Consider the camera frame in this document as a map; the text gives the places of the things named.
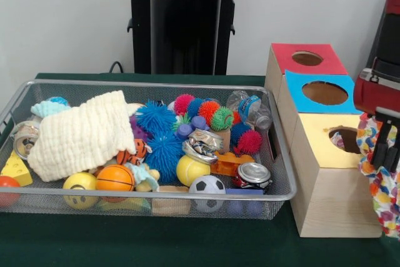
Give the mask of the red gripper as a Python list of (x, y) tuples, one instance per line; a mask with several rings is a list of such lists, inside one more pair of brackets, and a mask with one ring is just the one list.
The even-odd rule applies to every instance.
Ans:
[(399, 126), (396, 127), (394, 145), (388, 149), (388, 135), (392, 124), (388, 118), (399, 119), (399, 83), (373, 74), (372, 69), (363, 69), (354, 86), (355, 108), (376, 117), (382, 122), (372, 156), (372, 165), (378, 169), (387, 154), (387, 169), (394, 173), (399, 162)]

